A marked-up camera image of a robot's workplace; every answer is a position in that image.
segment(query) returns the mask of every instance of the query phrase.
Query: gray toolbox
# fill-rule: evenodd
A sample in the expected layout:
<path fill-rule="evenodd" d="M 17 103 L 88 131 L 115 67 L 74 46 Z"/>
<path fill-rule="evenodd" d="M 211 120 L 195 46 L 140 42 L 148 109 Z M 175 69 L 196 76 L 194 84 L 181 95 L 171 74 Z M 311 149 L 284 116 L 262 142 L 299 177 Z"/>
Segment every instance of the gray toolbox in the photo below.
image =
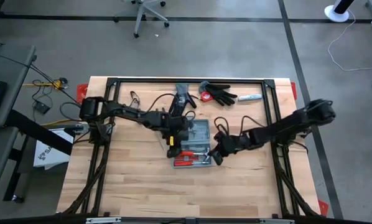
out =
<path fill-rule="evenodd" d="M 208 153 L 210 147 L 210 124 L 207 119 L 194 119 L 192 128 L 188 129 L 188 141 L 182 141 L 182 151 L 194 153 Z M 193 162 L 206 162 L 204 164 L 193 164 Z M 177 156 L 171 160 L 173 168 L 196 168 L 212 166 L 211 158 L 204 155 Z"/>

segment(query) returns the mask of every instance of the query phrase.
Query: cable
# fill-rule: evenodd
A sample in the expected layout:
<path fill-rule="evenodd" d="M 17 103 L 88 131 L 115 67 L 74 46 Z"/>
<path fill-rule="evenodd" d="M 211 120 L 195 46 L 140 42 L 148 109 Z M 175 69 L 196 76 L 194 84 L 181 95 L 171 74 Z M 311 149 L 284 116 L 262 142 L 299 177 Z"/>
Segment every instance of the cable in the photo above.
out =
<path fill-rule="evenodd" d="M 342 34 L 341 34 L 337 39 L 331 41 L 330 45 L 329 45 L 328 48 L 327 48 L 327 52 L 328 52 L 328 54 L 331 56 L 331 59 L 333 60 L 334 64 L 335 64 L 335 65 L 338 65 L 338 67 L 340 67 L 340 69 L 342 69 L 342 70 L 345 71 L 345 72 L 360 71 L 360 70 L 372 70 L 372 68 L 354 68 L 354 69 L 344 69 L 344 68 L 343 68 L 339 63 L 337 63 L 337 62 L 334 60 L 334 56 L 331 54 L 330 47 L 332 46 L 332 44 L 333 44 L 335 41 L 339 40 L 339 39 L 342 37 L 342 35 L 346 32 L 346 30 L 347 30 L 349 27 L 351 27 L 351 26 L 356 22 L 356 17 L 355 17 L 355 15 L 354 15 L 354 13 L 352 13 L 350 10 L 348 10 L 348 11 L 349 11 L 350 14 L 352 14 L 352 16 L 353 16 L 353 22 L 352 22 L 349 26 L 347 26 L 347 27 L 345 28 L 345 30 L 342 32 Z"/>
<path fill-rule="evenodd" d="M 242 119 L 241 119 L 240 134 L 239 134 L 238 136 L 241 136 L 241 133 L 243 132 L 243 126 L 244 126 L 244 119 L 245 119 L 245 118 L 250 119 L 251 121 L 253 121 L 253 122 L 256 123 L 257 125 L 259 125 L 260 127 L 264 127 L 264 126 L 261 125 L 259 122 L 257 122 L 255 119 L 253 119 L 252 117 L 250 117 L 250 116 L 243 116 Z"/>
<path fill-rule="evenodd" d="M 32 107 L 32 119 L 33 119 L 34 122 L 36 121 L 36 118 L 35 118 L 35 108 L 34 108 L 34 106 L 37 104 L 37 102 L 40 102 L 39 99 L 41 99 L 43 97 L 47 97 L 49 99 L 49 101 L 50 101 L 50 107 L 51 108 L 53 107 L 53 99 L 49 96 L 49 94 L 51 94 L 51 92 L 53 90 L 53 86 L 51 86 L 50 91 L 46 93 L 45 92 L 46 86 L 38 85 L 38 84 L 41 84 L 41 83 L 43 83 L 41 80 L 33 80 L 32 81 L 32 84 L 38 87 L 38 90 L 31 96 L 31 98 L 34 100 L 34 102 L 32 102 L 32 104 L 31 104 L 31 107 Z M 40 92 L 41 88 L 42 88 L 42 96 L 38 96 L 37 98 L 35 98 L 35 96 Z"/>
<path fill-rule="evenodd" d="M 311 111 L 311 110 L 313 110 L 313 109 L 315 109 L 315 108 L 317 108 L 317 107 L 319 107 L 319 106 L 321 106 L 321 105 L 323 105 L 323 104 L 325 104 L 325 103 L 328 103 L 328 104 L 330 104 L 330 105 L 333 105 L 333 101 L 332 101 L 332 100 L 324 100 L 324 101 L 322 101 L 321 103 L 318 103 L 318 104 L 316 104 L 315 106 L 313 106 L 313 107 L 311 107 L 311 108 L 308 108 L 308 109 L 306 110 L 306 113 L 308 113 L 309 111 Z"/>
<path fill-rule="evenodd" d="M 160 95 L 159 97 L 157 97 L 157 98 L 154 100 L 153 104 L 151 104 L 150 108 L 149 108 L 146 112 L 141 113 L 141 114 L 146 114 L 147 112 L 149 112 L 149 111 L 151 110 L 151 108 L 153 108 L 153 106 L 154 106 L 154 104 L 157 102 L 157 100 L 159 100 L 159 98 L 161 98 L 161 97 L 163 97 L 163 96 L 173 96 L 173 97 L 176 98 L 176 99 L 178 98 L 177 96 L 175 96 L 175 95 L 172 94 L 172 93 L 164 93 L 164 94 Z"/>
<path fill-rule="evenodd" d="M 18 64 L 20 64 L 20 65 L 23 65 L 23 66 L 25 66 L 25 67 L 27 67 L 27 68 L 31 68 L 31 69 L 33 69 L 33 70 L 36 71 L 39 75 L 43 76 L 46 80 L 48 80 L 48 82 L 50 82 L 52 85 L 55 85 L 55 83 L 52 81 L 53 79 L 52 79 L 51 77 L 49 77 L 47 74 L 45 74 L 44 72 L 42 72 L 41 70 L 39 70 L 39 69 L 38 69 L 38 68 L 37 68 L 33 63 L 31 63 L 31 65 L 28 66 L 28 65 L 26 65 L 26 64 L 24 64 L 24 63 L 18 62 L 17 60 L 13 60 L 13 59 L 11 59 L 11 58 L 8 58 L 8 57 L 2 56 L 2 55 L 0 55 L 0 57 L 1 57 L 1 58 L 4 58 L 4 59 L 6 59 L 6 60 L 10 60 L 10 61 L 12 61 L 12 62 L 18 63 Z M 68 96 L 70 99 L 72 99 L 74 102 L 77 103 L 77 101 L 76 101 L 74 98 L 72 98 L 68 93 L 66 93 L 65 91 L 63 91 L 61 88 L 59 88 L 59 90 L 60 90 L 62 93 L 64 93 L 66 96 Z"/>
<path fill-rule="evenodd" d="M 303 145 L 303 144 L 301 144 L 301 143 L 299 143 L 299 142 L 296 142 L 296 141 L 291 141 L 292 143 L 294 143 L 294 144 L 297 144 L 297 145 L 299 145 L 299 146 L 302 146 L 304 149 L 306 149 L 306 153 L 309 153 L 309 149 L 308 149 L 308 147 L 306 147 L 305 145 Z"/>
<path fill-rule="evenodd" d="M 53 121 L 53 122 L 50 122 L 50 123 L 41 124 L 41 126 L 51 126 L 51 125 L 54 125 L 54 124 L 66 123 L 66 122 L 69 122 L 69 121 L 72 121 L 72 120 L 70 120 L 70 119 L 61 119 L 61 120 L 58 120 L 58 121 Z"/>
<path fill-rule="evenodd" d="M 80 106 L 78 103 L 73 103 L 73 102 L 64 102 L 64 103 L 62 103 L 62 104 L 60 105 L 59 110 L 60 110 L 60 113 L 63 115 L 63 117 L 65 117 L 65 118 L 67 118 L 67 119 L 69 119 L 69 120 L 71 120 L 71 121 L 78 121 L 78 122 L 82 121 L 82 120 L 80 120 L 80 119 L 74 119 L 74 118 L 71 118 L 71 117 L 65 115 L 65 114 L 63 113 L 63 110 L 62 110 L 64 105 L 75 105 L 76 107 L 81 108 L 81 106 Z"/>
<path fill-rule="evenodd" d="M 171 223 L 181 223 L 181 224 L 184 224 L 186 221 L 185 221 L 185 218 L 180 218 L 180 219 L 174 219 L 174 220 L 171 220 L 171 221 L 168 221 L 168 222 L 161 222 L 161 224 L 171 224 Z"/>
<path fill-rule="evenodd" d="M 225 121 L 225 123 L 226 123 L 226 128 L 225 128 L 222 124 L 216 124 L 216 121 L 217 121 L 218 119 L 222 119 L 222 120 Z M 229 136 L 229 123 L 228 123 L 228 120 L 226 120 L 226 118 L 221 117 L 221 116 L 220 116 L 220 117 L 217 117 L 217 118 L 215 118 L 215 119 L 213 120 L 213 124 L 215 125 L 215 127 L 217 128 L 218 131 L 221 131 L 219 128 L 222 128 L 222 129 L 225 131 L 226 135 Z"/>
<path fill-rule="evenodd" d="M 73 144 L 76 144 L 76 143 L 79 143 L 79 142 L 82 142 L 82 141 L 89 141 L 89 139 L 84 139 L 84 140 L 80 140 L 83 136 L 86 136 L 90 131 L 87 131 L 86 133 L 84 133 L 83 135 L 81 135 L 77 140 L 75 140 L 73 142 Z"/>
<path fill-rule="evenodd" d="M 196 112 L 194 112 L 194 111 L 188 111 L 188 112 L 186 112 L 185 116 L 187 116 L 189 113 L 193 113 L 193 118 L 189 120 L 189 121 L 193 121 L 194 118 L 196 118 Z"/>

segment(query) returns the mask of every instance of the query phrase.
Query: concrete floor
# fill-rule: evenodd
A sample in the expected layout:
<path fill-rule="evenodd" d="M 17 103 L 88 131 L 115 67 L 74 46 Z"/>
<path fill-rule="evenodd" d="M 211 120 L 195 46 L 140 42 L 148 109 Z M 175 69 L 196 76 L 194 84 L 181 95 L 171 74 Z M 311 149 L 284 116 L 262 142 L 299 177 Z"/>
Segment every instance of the concrete floor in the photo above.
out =
<path fill-rule="evenodd" d="M 284 0 L 290 19 L 324 19 L 323 9 L 333 0 Z M 351 10 L 358 19 L 372 19 L 365 1 Z M 112 16 L 130 8 L 118 0 L 6 0 L 2 11 L 32 15 Z M 277 0 L 168 0 L 158 11 L 169 17 L 281 18 Z M 311 99 L 333 100 L 336 120 L 320 128 L 343 217 L 372 222 L 372 70 L 344 72 L 332 63 L 329 43 L 347 24 L 291 24 L 297 53 Z M 66 77 L 69 94 L 92 75 L 180 77 L 286 77 L 298 83 L 282 22 L 143 22 L 135 39 L 134 22 L 41 21 L 0 19 L 0 42 L 35 45 L 36 65 L 52 77 Z M 372 27 L 355 24 L 332 47 L 345 68 L 372 67 Z M 40 78 L 29 72 L 26 82 Z M 15 108 L 32 116 L 35 90 L 23 88 Z M 298 88 L 297 105 L 302 107 Z M 37 122 L 62 119 L 58 106 L 68 101 L 52 93 L 54 106 Z M 68 107 L 76 116 L 76 108 Z M 308 137 L 309 159 L 320 200 L 329 203 L 327 188 Z M 4 188 L 12 164 L 2 177 Z M 32 174 L 19 187 L 27 195 L 22 205 L 0 201 L 0 218 L 49 215 L 55 212 L 61 174 Z"/>

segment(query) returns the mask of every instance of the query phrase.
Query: wooden table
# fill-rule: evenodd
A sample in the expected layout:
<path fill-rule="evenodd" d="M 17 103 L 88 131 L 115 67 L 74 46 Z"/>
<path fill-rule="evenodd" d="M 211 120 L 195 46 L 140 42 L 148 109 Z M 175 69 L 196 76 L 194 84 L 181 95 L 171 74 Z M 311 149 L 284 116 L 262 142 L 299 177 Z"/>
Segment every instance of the wooden table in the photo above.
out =
<path fill-rule="evenodd" d="M 91 77 L 87 96 L 103 96 L 106 80 L 107 77 Z M 296 110 L 291 83 L 286 78 L 277 78 L 275 82 L 281 115 L 285 117 Z M 175 85 L 122 83 L 120 103 L 130 104 L 130 91 L 140 96 L 141 109 L 147 110 L 159 95 L 175 93 Z M 260 85 L 242 84 L 232 85 L 230 92 L 241 96 L 260 94 L 261 89 Z M 191 84 L 189 93 L 198 96 L 198 85 Z M 165 96 L 155 108 L 169 109 L 171 102 L 172 97 Z M 243 115 L 266 124 L 262 100 L 236 103 L 232 107 L 222 107 L 215 101 L 195 102 L 197 119 L 210 120 L 212 147 L 216 145 L 213 136 L 217 130 L 213 120 L 217 116 L 228 120 L 231 134 L 239 133 Z M 273 213 L 281 214 L 270 144 L 227 157 L 222 166 L 173 169 L 153 131 L 121 118 L 116 118 L 115 123 L 100 213 L 110 212 L 111 216 L 121 217 L 228 218 L 269 218 Z M 244 121 L 245 129 L 253 127 L 256 124 L 247 119 Z M 92 148 L 93 145 L 87 142 L 73 147 L 58 212 L 64 211 L 84 188 Z M 307 153 L 297 145 L 289 149 L 295 186 L 312 209 L 319 212 Z M 287 187 L 284 188 L 287 206 L 292 211 L 289 192 Z M 92 192 L 89 208 L 94 196 L 95 192 Z"/>

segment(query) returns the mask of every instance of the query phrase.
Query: desk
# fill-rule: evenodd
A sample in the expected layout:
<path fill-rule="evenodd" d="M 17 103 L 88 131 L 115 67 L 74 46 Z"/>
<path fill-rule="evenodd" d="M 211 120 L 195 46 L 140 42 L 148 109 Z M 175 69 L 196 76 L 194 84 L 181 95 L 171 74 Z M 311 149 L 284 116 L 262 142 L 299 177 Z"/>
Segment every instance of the desk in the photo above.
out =
<path fill-rule="evenodd" d="M 35 47 L 0 45 L 0 55 L 29 66 L 35 60 Z M 62 149 L 68 154 L 71 152 L 72 144 L 12 109 L 27 72 L 28 68 L 26 66 L 0 57 L 0 81 L 7 83 L 6 92 L 0 106 L 0 177 L 8 158 L 15 160 L 17 163 L 21 160 L 21 151 L 12 150 L 18 131 L 49 146 Z M 17 167 L 18 165 L 15 166 L 4 200 L 12 199 L 19 179 Z"/>
<path fill-rule="evenodd" d="M 87 96 L 103 96 L 106 80 L 107 77 L 91 77 Z M 281 115 L 285 117 L 296 109 L 291 84 L 289 79 L 275 79 L 275 83 Z M 139 95 L 141 109 L 146 110 L 159 95 L 174 93 L 175 85 L 124 82 L 120 88 L 120 103 L 131 102 L 130 91 Z M 261 87 L 232 84 L 230 92 L 237 95 L 258 94 L 261 93 Z M 198 95 L 198 85 L 191 84 L 189 93 Z M 154 108 L 168 109 L 171 101 L 171 97 L 163 97 Z M 222 107 L 215 101 L 195 102 L 196 119 L 210 120 L 212 147 L 216 144 L 213 136 L 217 130 L 213 120 L 217 116 L 228 120 L 230 133 L 233 134 L 239 133 L 243 115 L 266 124 L 262 101 L 236 103 L 230 108 Z M 222 166 L 173 169 L 153 131 L 121 118 L 116 118 L 115 123 L 100 214 L 110 212 L 111 216 L 120 217 L 228 218 L 267 218 L 273 213 L 281 214 L 270 144 L 227 157 Z M 254 123 L 244 121 L 245 129 L 253 127 L 256 127 Z M 92 149 L 93 146 L 87 142 L 73 147 L 58 212 L 70 206 L 84 188 Z M 295 186 L 306 202 L 319 212 L 307 153 L 300 146 L 293 145 L 289 149 Z M 287 206 L 292 211 L 288 190 L 285 193 Z M 94 191 L 91 196 L 89 208 L 93 206 Z"/>

